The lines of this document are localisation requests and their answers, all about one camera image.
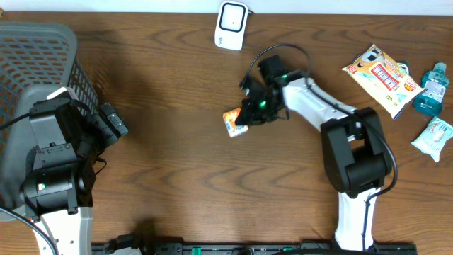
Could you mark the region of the small orange packet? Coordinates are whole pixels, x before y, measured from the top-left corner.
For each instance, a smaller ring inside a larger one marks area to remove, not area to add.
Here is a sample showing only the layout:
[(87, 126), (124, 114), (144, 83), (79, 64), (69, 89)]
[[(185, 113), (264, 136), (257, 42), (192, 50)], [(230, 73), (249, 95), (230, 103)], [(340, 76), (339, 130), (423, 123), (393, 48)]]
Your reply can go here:
[(235, 108), (230, 111), (223, 113), (222, 118), (227, 128), (227, 132), (231, 138), (238, 137), (248, 131), (247, 125), (237, 125), (235, 123), (236, 119), (241, 112), (240, 108)]

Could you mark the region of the yellow snack bag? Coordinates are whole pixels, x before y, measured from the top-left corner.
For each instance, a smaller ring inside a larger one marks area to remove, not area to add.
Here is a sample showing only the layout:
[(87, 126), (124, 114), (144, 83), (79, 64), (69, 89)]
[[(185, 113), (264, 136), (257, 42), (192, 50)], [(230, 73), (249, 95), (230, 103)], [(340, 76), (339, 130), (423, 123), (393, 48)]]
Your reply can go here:
[(343, 71), (393, 119), (399, 117), (406, 104), (425, 91), (408, 72), (375, 44), (343, 67)]

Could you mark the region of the blue mouthwash bottle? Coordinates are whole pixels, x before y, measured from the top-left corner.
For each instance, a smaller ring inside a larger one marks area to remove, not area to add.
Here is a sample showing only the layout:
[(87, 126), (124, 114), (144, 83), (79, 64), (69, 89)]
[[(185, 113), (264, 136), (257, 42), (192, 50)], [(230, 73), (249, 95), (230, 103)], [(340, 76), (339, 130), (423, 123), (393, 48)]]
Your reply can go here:
[(413, 100), (413, 107), (417, 111), (432, 117), (442, 112), (442, 102), (449, 86), (446, 69), (445, 63), (438, 62), (433, 70), (423, 75), (421, 86), (424, 91)]

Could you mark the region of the teal snack pack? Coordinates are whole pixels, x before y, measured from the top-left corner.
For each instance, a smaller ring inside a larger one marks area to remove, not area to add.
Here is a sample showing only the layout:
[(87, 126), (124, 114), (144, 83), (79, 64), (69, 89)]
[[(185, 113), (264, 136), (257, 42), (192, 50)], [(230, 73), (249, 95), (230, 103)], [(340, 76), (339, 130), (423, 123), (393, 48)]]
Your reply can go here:
[(429, 154), (435, 162), (438, 162), (445, 143), (451, 138), (452, 126), (444, 120), (434, 117), (411, 144), (422, 153)]

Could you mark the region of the small green round-logo box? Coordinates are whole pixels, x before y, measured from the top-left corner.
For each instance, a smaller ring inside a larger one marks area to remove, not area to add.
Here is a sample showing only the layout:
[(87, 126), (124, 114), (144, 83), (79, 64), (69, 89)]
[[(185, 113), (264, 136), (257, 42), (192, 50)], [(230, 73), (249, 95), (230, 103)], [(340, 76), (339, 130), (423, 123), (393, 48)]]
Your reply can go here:
[(407, 75), (410, 75), (410, 74), (411, 74), (407, 62), (398, 62), (398, 66), (399, 66), (400, 68), (402, 68), (402, 70), (403, 70), (405, 73), (407, 73)]

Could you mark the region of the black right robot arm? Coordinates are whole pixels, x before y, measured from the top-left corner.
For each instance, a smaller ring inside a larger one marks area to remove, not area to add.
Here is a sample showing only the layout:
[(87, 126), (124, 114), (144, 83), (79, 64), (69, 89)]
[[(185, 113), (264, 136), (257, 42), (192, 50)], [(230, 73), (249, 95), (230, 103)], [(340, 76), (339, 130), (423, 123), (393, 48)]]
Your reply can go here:
[(340, 249), (369, 251), (374, 246), (372, 221), (377, 198), (392, 189), (388, 175), (397, 175), (396, 159), (384, 138), (377, 113), (356, 109), (323, 91), (308, 72), (290, 71), (279, 55), (257, 56), (262, 80), (249, 74), (240, 83), (246, 92), (236, 125), (262, 125), (295, 112), (321, 134), (323, 165), (338, 192), (338, 226), (334, 240)]

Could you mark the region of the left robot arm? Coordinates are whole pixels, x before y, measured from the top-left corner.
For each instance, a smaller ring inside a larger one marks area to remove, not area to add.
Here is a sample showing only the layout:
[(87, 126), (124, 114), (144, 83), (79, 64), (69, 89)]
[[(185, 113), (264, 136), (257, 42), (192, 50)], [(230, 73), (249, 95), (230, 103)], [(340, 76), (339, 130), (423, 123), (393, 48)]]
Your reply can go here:
[(40, 252), (91, 254), (93, 165), (128, 129), (109, 103), (91, 113), (71, 98), (34, 103), (30, 124), (38, 145), (21, 196)]

